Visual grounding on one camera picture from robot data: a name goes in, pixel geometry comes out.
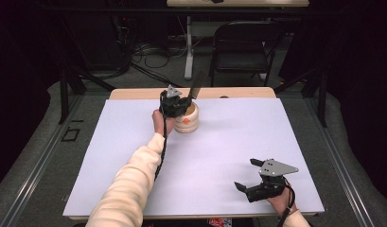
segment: desk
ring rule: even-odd
[[[150,116],[163,90],[112,92],[64,216],[88,218],[117,170],[147,143],[152,136]],[[188,94],[187,89],[180,91]],[[271,88],[202,88],[195,102],[200,126],[192,133],[173,131],[169,136],[165,161],[144,211],[146,219],[274,215],[266,201],[249,203],[235,188],[234,182],[248,186],[261,182],[251,158],[274,158],[298,167],[298,173],[287,176],[297,189],[298,206],[304,214],[324,212],[289,120]]]
[[[299,8],[307,7],[308,0],[224,0],[222,3],[217,4],[209,0],[167,0],[167,5],[175,8]],[[191,79],[194,51],[192,49],[192,21],[190,16],[187,16],[186,36],[185,79]]]

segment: black chair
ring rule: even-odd
[[[252,73],[252,77],[266,74],[264,86],[267,86],[275,48],[284,35],[284,29],[277,22],[236,21],[220,26],[214,35],[208,75],[211,86],[214,86],[215,71]]]

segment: white paper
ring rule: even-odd
[[[296,204],[306,213],[324,212],[314,182],[278,98],[194,100],[200,125],[173,131],[161,172],[144,211],[149,217],[274,214],[266,201],[249,203],[234,182],[261,183],[250,159],[274,159],[295,166],[286,175]],[[115,173],[153,136],[152,111],[159,100],[107,100],[87,149],[64,216],[89,216]]]

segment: human hand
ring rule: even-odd
[[[284,211],[287,209],[288,204],[290,203],[290,199],[291,199],[290,190],[287,187],[285,187],[281,195],[273,198],[268,198],[267,201],[271,204],[276,214],[278,214],[279,217],[282,217],[282,215],[284,214]],[[298,209],[296,207],[296,203],[294,203],[290,210],[289,215],[294,213],[297,210]]]
[[[152,113],[152,122],[154,123],[154,131],[164,136],[164,117],[159,110]],[[173,130],[175,126],[175,118],[167,117],[167,135]]]

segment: human arm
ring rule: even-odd
[[[290,190],[285,187],[284,191],[281,195],[269,198],[267,201],[272,205],[273,209],[275,210],[276,214],[279,217],[282,217],[284,211],[288,207],[288,203],[290,200]],[[303,217],[300,210],[296,207],[296,203],[293,204],[290,212],[288,213],[287,218],[284,221],[283,224],[284,227],[308,227],[309,224]]]
[[[153,112],[152,120],[155,134],[119,169],[86,226],[141,226],[165,141],[164,119],[158,110]],[[174,122],[173,118],[167,119],[167,133],[172,131]]]

